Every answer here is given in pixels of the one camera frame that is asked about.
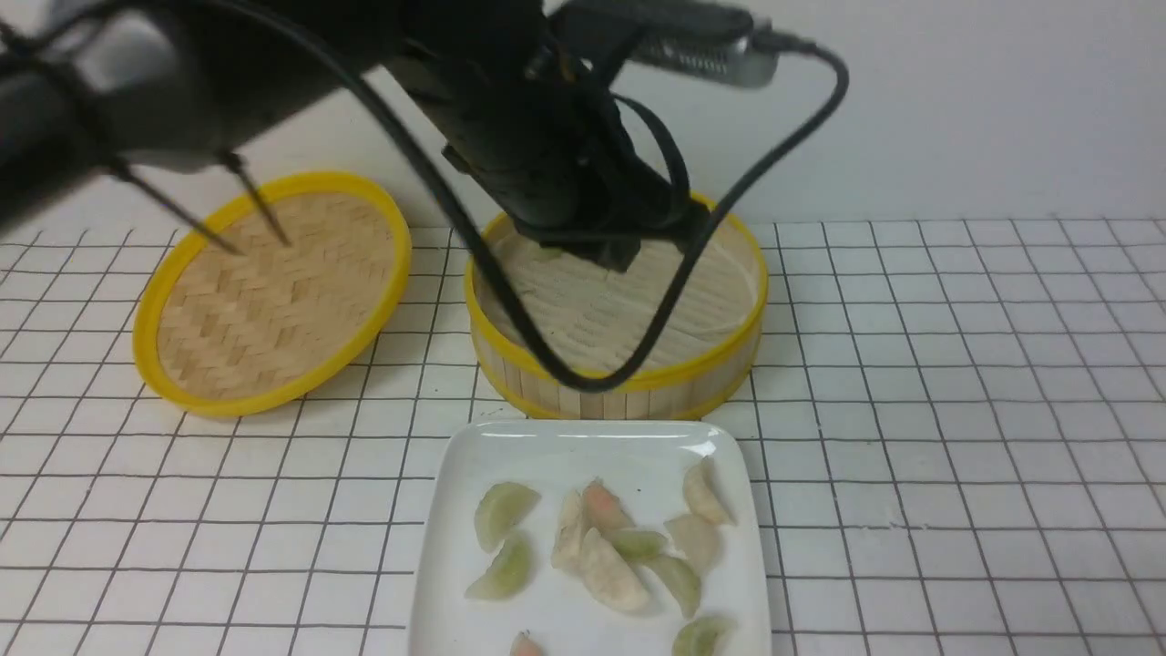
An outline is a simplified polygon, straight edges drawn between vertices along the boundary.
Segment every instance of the white dumpling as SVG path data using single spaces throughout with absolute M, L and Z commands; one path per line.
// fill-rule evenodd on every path
M 612 611 L 635 613 L 651 601 L 639 577 L 598 529 L 592 528 L 583 537 L 580 577 L 591 597 Z
M 596 479 L 588 487 L 583 488 L 583 507 L 586 509 L 591 525 L 600 532 L 610 534 L 623 529 L 631 529 L 634 524 L 632 519 L 624 510 L 624 505 L 619 498 L 611 494 L 603 481 Z
M 703 517 L 681 515 L 665 522 L 663 528 L 697 573 L 707 573 L 721 558 L 721 534 Z
M 511 644 L 511 656 L 542 656 L 542 649 L 531 640 L 531 634 L 522 632 Z
M 583 549 L 583 536 L 590 528 L 586 513 L 583 512 L 583 498 L 578 492 L 571 491 L 563 499 L 563 508 L 559 512 L 559 532 L 555 535 L 555 549 L 550 553 L 550 566 L 575 571 Z
M 712 461 L 708 457 L 684 473 L 684 503 L 693 515 L 700 515 L 711 524 L 735 523 L 712 492 Z

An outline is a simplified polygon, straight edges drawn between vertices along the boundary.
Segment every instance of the white plate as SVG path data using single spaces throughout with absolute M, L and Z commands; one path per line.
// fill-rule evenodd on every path
M 550 551 L 563 495 L 596 477 L 623 500 L 638 525 L 665 532 L 666 520 L 687 513 L 683 474 L 703 456 L 712 457 L 718 496 L 737 525 L 719 529 L 724 553 L 704 579 L 697 616 L 719 613 L 737 623 L 721 654 L 768 654 L 761 538 L 740 450 L 715 426 L 665 422 L 511 422 L 458 431 L 442 460 L 426 528 L 408 653 L 505 656 L 514 636 L 529 630 L 547 656 L 670 654 L 684 620 L 651 572 L 639 573 L 653 593 L 653 607 L 644 618 L 628 618 L 592 600 L 578 579 L 552 569 Z M 536 555 L 534 579 L 508 601 L 470 601 L 465 588 L 493 559 L 478 546 L 473 512 L 490 486 L 501 481 L 542 495 L 520 525 Z

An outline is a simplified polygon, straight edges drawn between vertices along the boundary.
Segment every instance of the white grid surface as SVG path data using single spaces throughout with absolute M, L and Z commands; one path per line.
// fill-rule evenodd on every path
M 754 231 L 786 275 L 709 421 L 750 466 L 774 654 L 1166 654 L 1166 223 Z M 403 656 L 443 440 L 519 416 L 449 232 L 414 232 L 374 348 L 233 422 L 132 366 L 173 231 L 8 238 L 0 654 Z

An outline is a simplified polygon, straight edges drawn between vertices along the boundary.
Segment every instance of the wire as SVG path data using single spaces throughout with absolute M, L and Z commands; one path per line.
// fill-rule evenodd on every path
M 107 0 L 111 5 L 121 7 L 133 2 L 125 0 Z M 665 291 L 656 308 L 652 320 L 648 323 L 640 344 L 618 369 L 611 374 L 592 379 L 583 376 L 570 368 L 543 339 L 538 325 L 531 318 L 521 298 L 515 292 L 510 278 L 503 270 L 501 264 L 490 251 L 490 246 L 482 238 L 473 220 L 470 218 L 461 199 L 437 171 L 433 161 L 426 155 L 416 139 L 385 100 L 370 86 L 356 69 L 344 61 L 344 56 L 335 51 L 325 41 L 304 29 L 297 23 L 288 20 L 276 12 L 250 2 L 248 0 L 171 0 L 187 5 L 202 5 L 231 12 L 239 16 L 247 17 L 259 24 L 275 30 L 301 47 L 311 55 L 321 65 L 326 68 L 347 89 L 357 100 L 372 114 L 380 127 L 388 133 L 393 142 L 401 149 L 406 160 L 421 177 L 430 195 L 445 213 L 458 237 L 465 242 L 466 248 L 473 256 L 478 269 L 485 281 L 493 288 L 503 309 L 510 316 L 515 330 L 526 344 L 527 350 L 546 372 L 561 385 L 574 388 L 581 393 L 599 394 L 606 393 L 626 383 L 647 361 L 648 355 L 655 347 L 663 333 L 672 311 L 675 309 L 680 295 L 693 274 L 701 253 L 712 240 L 717 227 L 728 216 L 732 206 L 745 195 L 746 191 L 765 175 L 774 163 L 780 161 L 791 150 L 800 146 L 810 134 L 817 131 L 830 115 L 837 111 L 838 105 L 847 94 L 850 85 L 850 73 L 845 63 L 834 52 L 814 43 L 800 38 L 781 35 L 780 47 L 784 51 L 795 52 L 807 57 L 816 58 L 826 63 L 834 70 L 836 76 L 835 87 L 827 100 L 815 111 L 798 129 L 786 136 L 773 149 L 766 153 L 753 165 L 751 165 L 742 177 L 733 183 L 724 198 L 712 209 L 703 230 L 693 240 L 689 248 L 676 269 L 675 276 Z M 93 15 L 99 10 L 91 9 Z M 83 19 L 73 16 L 72 24 L 82 22 Z

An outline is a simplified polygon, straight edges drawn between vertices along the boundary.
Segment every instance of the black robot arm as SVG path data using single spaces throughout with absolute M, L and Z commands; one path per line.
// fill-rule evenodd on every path
M 220 163 L 252 189 L 233 149 L 344 86 L 402 149 L 534 358 L 584 393 L 614 389 L 640 368 L 719 221 L 821 127 L 849 84 L 829 50 L 747 12 L 693 0 L 570 0 L 550 17 L 540 0 L 57 0 L 52 16 L 31 37 L 0 23 L 8 47 L 0 54 L 0 223 L 104 169 L 202 228 L 131 164 L 190 171 Z M 827 63 L 835 90 L 711 210 L 689 197 L 663 124 L 607 89 L 628 58 L 760 86 L 782 52 Z M 554 354 L 461 202 L 359 77 L 378 63 L 447 136 L 445 156 L 519 232 L 614 269 L 627 267 L 640 239 L 680 247 L 676 274 L 627 362 L 590 379 Z M 617 101 L 656 137 L 667 179 L 637 156 Z

